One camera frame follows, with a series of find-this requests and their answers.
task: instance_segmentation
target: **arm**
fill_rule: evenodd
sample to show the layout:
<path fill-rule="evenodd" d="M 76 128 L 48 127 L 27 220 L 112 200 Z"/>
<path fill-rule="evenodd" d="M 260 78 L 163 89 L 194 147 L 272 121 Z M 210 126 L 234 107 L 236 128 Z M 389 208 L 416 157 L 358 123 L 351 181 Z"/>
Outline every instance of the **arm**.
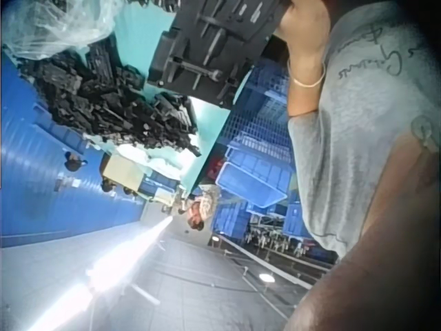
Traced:
<path fill-rule="evenodd" d="M 277 35 L 287 42 L 291 75 L 303 84 L 314 84 L 322 76 L 329 29 L 329 13 L 321 0 L 293 0 L 280 22 Z M 288 115 L 300 116 L 317 110 L 320 92 L 321 84 L 304 88 L 291 79 Z"/>

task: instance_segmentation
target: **gold bracelet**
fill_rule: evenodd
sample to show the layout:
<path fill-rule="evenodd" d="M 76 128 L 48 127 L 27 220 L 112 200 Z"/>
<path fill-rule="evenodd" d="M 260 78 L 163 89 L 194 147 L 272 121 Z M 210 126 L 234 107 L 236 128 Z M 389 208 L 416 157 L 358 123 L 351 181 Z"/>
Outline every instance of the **gold bracelet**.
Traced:
<path fill-rule="evenodd" d="M 323 73 L 322 73 L 322 76 L 321 76 L 320 79 L 319 79 L 317 82 L 315 82 L 314 84 L 307 85 L 307 84 L 304 84 L 304 83 L 298 81 L 297 79 L 295 79 L 295 78 L 292 76 L 292 73 L 291 73 L 291 64 L 290 64 L 290 62 L 289 62 L 289 59 L 288 59 L 288 63 L 287 63 L 287 65 L 288 65 L 288 73 L 289 73 L 289 77 L 292 79 L 292 81 L 293 81 L 296 85 L 299 85 L 299 86 L 301 86 L 301 87 L 303 87 L 303 88 L 315 88 L 318 84 L 320 84 L 320 83 L 322 82 L 322 80 L 325 78 L 325 75 L 326 75 L 326 66 L 325 66 L 325 63 L 322 62 L 322 65 L 323 65 Z"/>

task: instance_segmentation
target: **gray t-shirt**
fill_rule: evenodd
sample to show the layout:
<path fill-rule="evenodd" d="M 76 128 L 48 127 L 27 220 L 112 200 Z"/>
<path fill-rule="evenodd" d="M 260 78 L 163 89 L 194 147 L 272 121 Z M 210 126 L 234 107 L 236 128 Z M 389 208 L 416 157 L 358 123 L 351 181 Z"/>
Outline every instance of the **gray t-shirt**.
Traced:
<path fill-rule="evenodd" d="M 344 256 L 359 240 L 398 135 L 420 115 L 439 125 L 440 72 L 392 2 L 357 8 L 331 32 L 318 112 L 289 120 L 303 219 Z"/>

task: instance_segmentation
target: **pile of black plastic parts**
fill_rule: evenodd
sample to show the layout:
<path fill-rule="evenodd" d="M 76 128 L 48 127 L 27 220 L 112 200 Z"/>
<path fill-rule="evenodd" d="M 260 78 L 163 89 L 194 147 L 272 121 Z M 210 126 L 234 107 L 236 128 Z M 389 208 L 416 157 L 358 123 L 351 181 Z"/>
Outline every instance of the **pile of black plastic parts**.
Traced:
<path fill-rule="evenodd" d="M 166 92 L 147 101 L 141 94 L 145 77 L 121 64 L 113 34 L 90 45 L 86 63 L 77 53 L 65 51 L 40 61 L 23 60 L 19 69 L 58 124 L 116 145 L 187 148 L 200 155 L 189 138 L 197 131 L 192 102 Z"/>

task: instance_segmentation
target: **plastic bag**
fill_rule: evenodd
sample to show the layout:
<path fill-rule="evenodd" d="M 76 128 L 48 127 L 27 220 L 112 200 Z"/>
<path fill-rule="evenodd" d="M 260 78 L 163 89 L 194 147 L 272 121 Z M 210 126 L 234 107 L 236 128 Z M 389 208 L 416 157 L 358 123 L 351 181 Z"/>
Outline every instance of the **plastic bag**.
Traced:
<path fill-rule="evenodd" d="M 2 37 L 12 54 L 40 60 L 106 38 L 124 0 L 17 0 L 2 14 Z"/>

